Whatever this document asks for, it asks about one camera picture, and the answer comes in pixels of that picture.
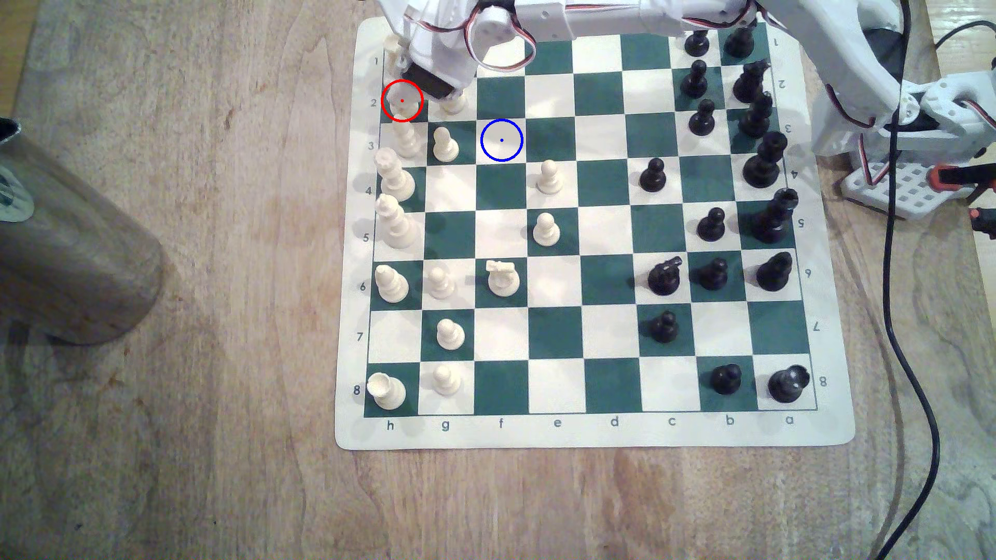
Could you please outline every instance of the chess mat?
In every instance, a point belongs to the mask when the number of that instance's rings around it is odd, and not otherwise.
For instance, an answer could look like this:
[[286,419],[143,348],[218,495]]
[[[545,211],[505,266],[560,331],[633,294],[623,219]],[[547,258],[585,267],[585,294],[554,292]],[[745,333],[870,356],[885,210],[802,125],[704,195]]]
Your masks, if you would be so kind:
[[[629,445],[828,445],[855,433],[834,274],[797,42],[760,24],[750,57],[722,52],[729,32],[710,31],[705,98],[716,104],[716,128],[688,131],[699,100],[679,85],[694,60],[683,38],[652,35],[541,43],[524,70],[481,70],[459,114],[426,103],[414,119],[421,152],[402,160],[414,195],[401,203],[419,239],[393,249],[377,227],[379,177],[374,152],[395,146],[378,98],[392,79],[383,71],[383,19],[358,33],[347,188],[342,314],[337,365],[336,437],[350,449],[556,447]],[[488,61],[522,58],[512,42]],[[743,64],[770,58],[765,90],[775,98],[772,130],[789,139],[775,185],[755,188],[741,176],[758,140],[739,133],[746,105],[732,96]],[[417,103],[417,92],[405,94]],[[519,133],[506,122],[518,125]],[[456,160],[432,154],[432,132],[446,126],[460,146]],[[486,154],[508,161],[495,161]],[[640,172],[661,157],[666,187],[638,186]],[[558,163],[564,188],[535,188],[540,164]],[[741,222],[775,190],[800,195],[792,231],[778,243],[748,235]],[[702,241],[695,226],[710,208],[726,212],[726,234]],[[532,239],[541,212],[554,215],[560,241]],[[758,266],[788,250],[789,284],[757,285]],[[660,297],[647,287],[656,263],[680,256],[681,285]],[[729,263],[717,291],[689,282],[689,270],[715,257]],[[515,263],[519,290],[507,298],[487,286],[488,259]],[[388,264],[408,281],[396,304],[377,293],[373,269]],[[436,300],[423,290],[431,267],[446,270],[455,293]],[[664,310],[679,334],[662,345],[648,323]],[[455,351],[436,342],[449,318],[466,341]],[[708,386],[717,366],[735,363],[742,386],[721,396]],[[461,377],[452,397],[431,386],[446,364]],[[790,404],[768,392],[770,376],[788,366],[812,375]],[[379,408],[366,379],[383,372],[406,388],[404,403]]]

